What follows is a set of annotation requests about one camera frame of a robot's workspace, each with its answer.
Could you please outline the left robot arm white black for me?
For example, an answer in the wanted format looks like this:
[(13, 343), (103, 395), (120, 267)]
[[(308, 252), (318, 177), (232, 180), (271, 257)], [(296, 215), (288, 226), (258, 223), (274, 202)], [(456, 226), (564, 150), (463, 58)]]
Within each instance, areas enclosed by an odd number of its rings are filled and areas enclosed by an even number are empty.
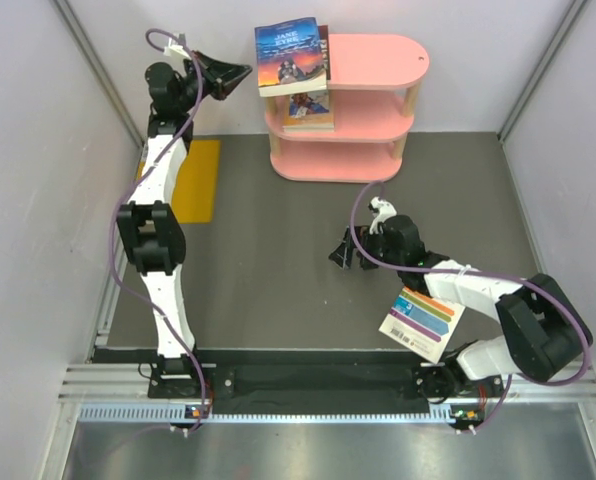
[(147, 159), (132, 191), (120, 202), (115, 223), (126, 258), (147, 289), (141, 298), (156, 324), (149, 397), (205, 399), (205, 374), (194, 355), (195, 337), (182, 293), (186, 239), (171, 202), (193, 140), (193, 113), (206, 97), (226, 99), (252, 68), (199, 51), (186, 55), (183, 66), (178, 72), (156, 62), (145, 71), (151, 98)]

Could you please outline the orange Othello book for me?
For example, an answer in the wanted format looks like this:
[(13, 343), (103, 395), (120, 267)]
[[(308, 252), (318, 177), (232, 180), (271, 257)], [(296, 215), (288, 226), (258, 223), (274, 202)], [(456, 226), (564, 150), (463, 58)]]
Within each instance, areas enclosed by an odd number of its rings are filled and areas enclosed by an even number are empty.
[(285, 108), (282, 126), (334, 125), (334, 112), (327, 91), (291, 95)]

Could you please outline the dark red book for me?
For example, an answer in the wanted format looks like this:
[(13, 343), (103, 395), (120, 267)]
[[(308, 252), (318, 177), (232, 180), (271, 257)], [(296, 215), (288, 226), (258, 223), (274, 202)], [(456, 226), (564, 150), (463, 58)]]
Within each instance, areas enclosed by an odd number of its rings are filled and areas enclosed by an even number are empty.
[(330, 48), (329, 48), (329, 28), (327, 25), (318, 26), (320, 37), (320, 48), (323, 56), (323, 64), (326, 72), (326, 80), (331, 79)]

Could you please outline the white colourful back-cover book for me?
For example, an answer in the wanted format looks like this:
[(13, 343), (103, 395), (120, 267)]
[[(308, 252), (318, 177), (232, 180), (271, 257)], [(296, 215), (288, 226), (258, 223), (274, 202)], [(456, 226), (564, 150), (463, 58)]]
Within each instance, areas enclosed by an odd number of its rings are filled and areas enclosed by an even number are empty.
[(379, 327), (379, 332), (437, 364), (444, 354), (465, 307), (433, 299), (404, 287)]

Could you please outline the blue Jane Eyre book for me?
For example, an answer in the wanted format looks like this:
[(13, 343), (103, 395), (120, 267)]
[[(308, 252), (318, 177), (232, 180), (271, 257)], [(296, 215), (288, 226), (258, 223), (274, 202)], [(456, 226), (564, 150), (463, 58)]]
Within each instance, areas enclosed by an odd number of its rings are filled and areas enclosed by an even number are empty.
[(254, 29), (262, 98), (322, 91), (326, 65), (318, 23), (303, 17)]

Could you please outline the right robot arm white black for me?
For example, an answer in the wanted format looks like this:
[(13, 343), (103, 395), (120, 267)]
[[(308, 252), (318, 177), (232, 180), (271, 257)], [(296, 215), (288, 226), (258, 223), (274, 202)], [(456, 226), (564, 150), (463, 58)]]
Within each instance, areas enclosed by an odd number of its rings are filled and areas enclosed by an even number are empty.
[(378, 215), (369, 225), (347, 227), (329, 258), (343, 269), (357, 260), (364, 270), (396, 271), (404, 287), (394, 310), (399, 320), (419, 319), (422, 310), (413, 301), (419, 295), (499, 323), (500, 336), (465, 344), (444, 358), (445, 384), (456, 395), (468, 395), (494, 376), (519, 374), (549, 384), (571, 361), (589, 357), (593, 335), (553, 277), (500, 278), (462, 265), (427, 249), (406, 215)]

